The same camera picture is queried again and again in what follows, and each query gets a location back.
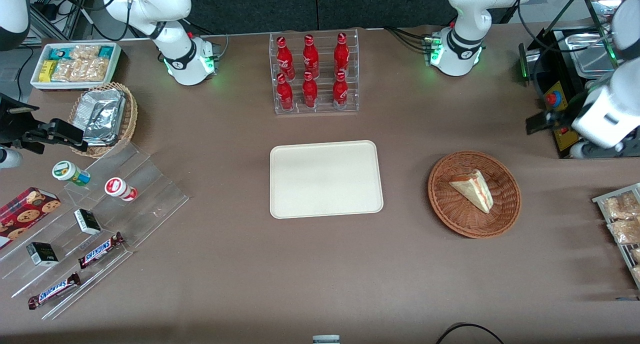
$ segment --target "aluminum foil package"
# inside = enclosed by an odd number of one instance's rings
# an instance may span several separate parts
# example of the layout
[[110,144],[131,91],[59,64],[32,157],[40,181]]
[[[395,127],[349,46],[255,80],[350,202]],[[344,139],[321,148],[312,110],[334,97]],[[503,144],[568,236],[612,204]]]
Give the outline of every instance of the aluminum foil package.
[[80,98],[73,125],[84,130],[82,138],[89,146],[112,146],[118,141],[125,103],[118,89],[89,91]]

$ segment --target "wicker basket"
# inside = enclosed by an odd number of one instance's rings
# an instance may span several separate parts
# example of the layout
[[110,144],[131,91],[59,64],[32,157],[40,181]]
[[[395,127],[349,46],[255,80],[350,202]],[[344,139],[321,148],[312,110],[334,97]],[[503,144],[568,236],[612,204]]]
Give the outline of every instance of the wicker basket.
[[[85,93],[89,93],[91,91],[106,91],[107,89],[119,89],[126,95],[124,114],[122,115],[118,141],[116,142],[116,144],[119,144],[125,141],[130,141],[131,137],[133,137],[133,133],[136,130],[136,120],[138,119],[138,104],[136,103],[136,98],[134,98],[133,95],[131,95],[131,91],[129,91],[129,89],[127,89],[126,86],[119,84],[118,82],[110,82],[105,85],[96,86],[95,88],[85,91]],[[78,100],[75,101],[75,105],[73,106],[73,109],[71,109],[71,115],[69,115],[69,119],[68,119],[69,123],[73,123],[79,103],[80,103],[80,98],[78,98]],[[114,146],[115,144],[112,146],[89,146],[86,152],[82,152],[75,148],[71,148],[71,150],[75,154],[82,155],[84,157],[100,158],[103,155],[105,155],[105,153],[107,153]]]
[[[473,169],[482,172],[493,197],[489,214],[449,184],[453,176],[468,174]],[[521,212],[521,192],[514,176],[496,158],[482,152],[461,151],[443,157],[431,170],[427,192],[444,224],[469,238],[498,237],[514,226]]]

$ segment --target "red cookie box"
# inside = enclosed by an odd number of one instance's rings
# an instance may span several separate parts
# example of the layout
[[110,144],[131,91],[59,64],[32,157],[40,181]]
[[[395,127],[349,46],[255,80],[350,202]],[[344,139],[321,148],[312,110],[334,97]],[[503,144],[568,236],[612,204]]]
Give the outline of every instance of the red cookie box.
[[7,205],[0,207],[0,249],[18,239],[40,219],[60,207],[60,204],[54,194],[30,187]]

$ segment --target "clear acrylic bottle rack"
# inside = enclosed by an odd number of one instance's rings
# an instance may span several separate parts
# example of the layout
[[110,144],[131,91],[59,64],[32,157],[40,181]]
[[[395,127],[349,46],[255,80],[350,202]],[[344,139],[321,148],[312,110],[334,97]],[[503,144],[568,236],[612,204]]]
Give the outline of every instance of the clear acrylic bottle rack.
[[[62,205],[0,252],[2,285],[11,289],[13,298],[24,303],[26,311],[30,297],[38,296],[78,272],[80,287],[66,290],[32,310],[42,319],[55,319],[62,314],[128,259],[142,241],[189,199],[156,168],[148,154],[132,143],[118,144],[86,171],[91,174],[86,186],[67,184],[57,195]],[[122,178],[135,187],[137,198],[125,202],[107,195],[105,182],[112,177]],[[74,216],[79,208],[93,212],[102,228],[100,234],[89,235],[80,230]],[[78,259],[117,232],[125,243],[81,270]],[[35,266],[26,250],[31,242],[51,244],[59,262],[51,267]]]
[[[334,50],[338,45],[338,34],[347,35],[349,47],[349,75],[346,83],[349,86],[347,92],[347,104],[345,109],[334,108]],[[310,109],[304,103],[302,83],[304,83],[305,64],[302,58],[302,50],[305,48],[305,35],[313,35],[315,47],[320,57],[320,77],[315,82],[318,86],[318,103],[314,109]],[[284,111],[278,99],[278,81],[276,76],[281,72],[278,66],[278,44],[276,39],[284,37],[286,46],[293,55],[295,79],[288,82],[293,89],[293,110]],[[358,30],[324,30],[307,32],[275,32],[269,35],[269,62],[271,66],[271,83],[273,86],[273,102],[277,115],[295,116],[297,114],[340,114],[344,112],[357,112],[360,109],[360,96],[358,86],[360,82],[360,50],[358,43]]]

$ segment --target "red emergency stop button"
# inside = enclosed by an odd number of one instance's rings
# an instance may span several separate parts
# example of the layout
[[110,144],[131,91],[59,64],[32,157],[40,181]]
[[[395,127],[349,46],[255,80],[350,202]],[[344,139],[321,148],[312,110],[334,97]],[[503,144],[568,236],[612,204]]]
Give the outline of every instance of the red emergency stop button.
[[546,100],[547,104],[554,105],[558,100],[558,96],[555,93],[546,94],[546,96],[544,97],[544,100]]

